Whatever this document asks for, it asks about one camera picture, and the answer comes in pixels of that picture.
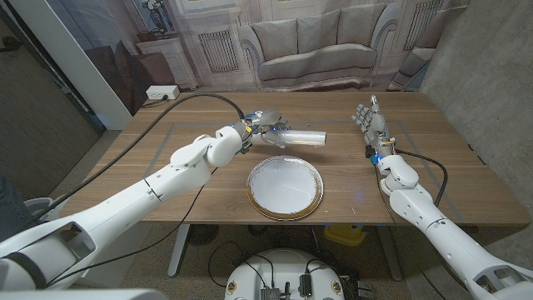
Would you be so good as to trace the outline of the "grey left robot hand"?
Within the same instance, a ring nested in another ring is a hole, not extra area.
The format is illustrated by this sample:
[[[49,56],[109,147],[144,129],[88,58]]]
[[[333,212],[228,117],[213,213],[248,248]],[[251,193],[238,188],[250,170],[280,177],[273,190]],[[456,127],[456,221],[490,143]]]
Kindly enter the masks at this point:
[[[265,143],[270,143],[284,148],[285,143],[278,137],[281,131],[289,130],[287,119],[276,109],[258,110],[248,113],[242,121],[246,124],[249,138],[260,138]]]

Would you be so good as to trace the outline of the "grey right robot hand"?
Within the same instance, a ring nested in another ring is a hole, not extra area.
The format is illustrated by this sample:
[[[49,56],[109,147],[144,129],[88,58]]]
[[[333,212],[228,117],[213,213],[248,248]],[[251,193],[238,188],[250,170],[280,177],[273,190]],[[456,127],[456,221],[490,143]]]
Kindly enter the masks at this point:
[[[359,104],[351,119],[363,133],[366,158],[378,160],[393,154],[390,130],[381,114],[376,95],[371,95],[369,107]]]

